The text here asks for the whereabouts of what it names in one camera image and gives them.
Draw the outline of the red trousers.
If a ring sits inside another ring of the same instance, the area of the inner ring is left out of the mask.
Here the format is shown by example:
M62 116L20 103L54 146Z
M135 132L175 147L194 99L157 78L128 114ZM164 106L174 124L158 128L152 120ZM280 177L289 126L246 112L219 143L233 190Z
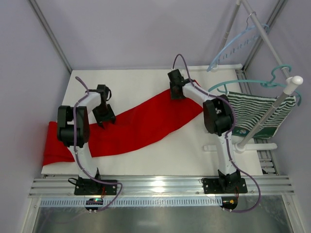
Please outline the red trousers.
M173 100L170 91L164 90L117 115L115 123L91 124L90 154L96 158L141 149L182 128L202 111L202 105L193 100Z

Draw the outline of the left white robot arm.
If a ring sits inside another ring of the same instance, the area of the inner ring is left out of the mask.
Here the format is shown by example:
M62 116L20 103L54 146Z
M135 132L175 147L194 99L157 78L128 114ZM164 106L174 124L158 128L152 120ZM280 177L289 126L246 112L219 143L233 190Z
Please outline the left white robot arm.
M74 106L61 105L57 114L57 139L67 147L78 168L77 178L69 178L74 185L74 194L111 195L117 194L116 180L102 180L99 169L92 161L89 149L90 124L88 115L93 114L97 125L104 128L105 122L115 123L116 116L107 101L111 90L104 84L89 89Z

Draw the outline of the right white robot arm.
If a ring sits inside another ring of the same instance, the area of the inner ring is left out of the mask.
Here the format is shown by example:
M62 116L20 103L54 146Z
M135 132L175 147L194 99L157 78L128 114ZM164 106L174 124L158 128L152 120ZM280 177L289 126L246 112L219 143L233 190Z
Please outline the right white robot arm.
M185 79L179 69L168 73L171 99L191 99L203 107L204 126L208 133L216 135L218 178L207 179L205 186L212 193L233 193L242 182L241 171L235 161L232 145L234 114L227 97L216 96L204 90L191 78Z

